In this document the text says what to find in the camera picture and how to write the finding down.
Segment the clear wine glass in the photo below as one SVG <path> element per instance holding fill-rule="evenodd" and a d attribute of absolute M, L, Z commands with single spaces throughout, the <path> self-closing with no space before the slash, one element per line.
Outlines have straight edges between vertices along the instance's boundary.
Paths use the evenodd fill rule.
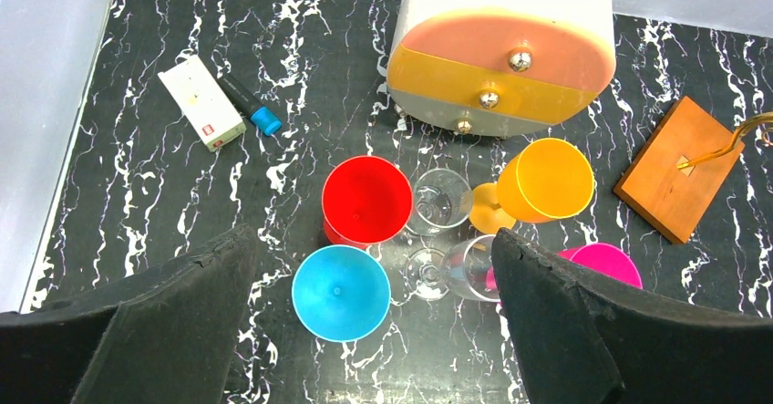
<path fill-rule="evenodd" d="M 459 243 L 446 252 L 424 248 L 407 260 L 405 278 L 410 292 L 427 301 L 451 293 L 479 302 L 499 302 L 491 261 L 495 236 L 484 234 Z"/>
<path fill-rule="evenodd" d="M 471 213 L 473 192 L 459 173 L 436 168 L 424 173 L 413 187 L 414 207 L 406 229 L 434 236 L 464 223 Z"/>

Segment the blue wine glass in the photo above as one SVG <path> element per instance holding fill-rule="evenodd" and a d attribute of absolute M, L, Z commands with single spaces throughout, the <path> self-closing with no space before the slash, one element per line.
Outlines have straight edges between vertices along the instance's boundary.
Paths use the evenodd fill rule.
<path fill-rule="evenodd" d="M 309 254 L 292 282 L 294 311 L 323 340 L 348 343 L 367 337 L 385 320 L 391 284 L 367 252 L 335 244 Z"/>

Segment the yellow wine glass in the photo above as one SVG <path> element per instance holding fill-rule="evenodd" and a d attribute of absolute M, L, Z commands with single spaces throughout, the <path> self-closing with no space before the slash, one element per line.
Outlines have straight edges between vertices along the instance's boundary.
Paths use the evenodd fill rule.
<path fill-rule="evenodd" d="M 515 156 L 495 182 L 473 190 L 469 221 L 479 232 L 494 234 L 517 222 L 571 218 L 585 210 L 595 188 L 590 162 L 577 147 L 556 138 L 538 139 Z"/>

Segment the magenta wine glass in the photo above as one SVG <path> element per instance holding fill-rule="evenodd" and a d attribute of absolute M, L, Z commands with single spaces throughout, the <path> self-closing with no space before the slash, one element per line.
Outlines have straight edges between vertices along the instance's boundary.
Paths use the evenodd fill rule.
<path fill-rule="evenodd" d="M 634 261 L 614 245 L 589 243 L 565 249 L 558 252 L 558 255 L 620 282 L 643 288 L 643 281 Z"/>

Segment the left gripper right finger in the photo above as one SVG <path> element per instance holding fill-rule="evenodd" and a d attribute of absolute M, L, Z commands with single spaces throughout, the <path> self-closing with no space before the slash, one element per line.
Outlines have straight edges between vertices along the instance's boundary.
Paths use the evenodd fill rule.
<path fill-rule="evenodd" d="M 491 261 L 532 403 L 769 403 L 772 322 L 626 285 L 502 229 Z"/>

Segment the clear wine glass front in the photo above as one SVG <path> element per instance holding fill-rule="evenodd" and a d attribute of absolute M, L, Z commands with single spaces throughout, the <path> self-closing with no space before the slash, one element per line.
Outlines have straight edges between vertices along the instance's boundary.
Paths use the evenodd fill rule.
<path fill-rule="evenodd" d="M 414 207 L 406 229 L 434 236 L 464 223 L 471 213 L 473 192 L 459 173 L 436 168 L 424 173 L 413 187 Z"/>

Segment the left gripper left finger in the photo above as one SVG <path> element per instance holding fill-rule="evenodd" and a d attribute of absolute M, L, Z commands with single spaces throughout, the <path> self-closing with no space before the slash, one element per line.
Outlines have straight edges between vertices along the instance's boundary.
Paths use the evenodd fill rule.
<path fill-rule="evenodd" d="M 240 225 L 117 282 L 1 316 L 4 403 L 217 403 L 257 268 Z"/>

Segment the red wine glass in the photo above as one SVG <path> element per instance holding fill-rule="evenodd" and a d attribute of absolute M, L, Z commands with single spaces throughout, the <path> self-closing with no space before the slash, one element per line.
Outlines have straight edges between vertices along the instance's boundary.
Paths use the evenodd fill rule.
<path fill-rule="evenodd" d="M 323 230 L 333 244 L 366 249 L 386 242 L 407 225 L 414 194 L 407 176 L 392 162 L 371 155 L 337 165 L 325 180 Z"/>

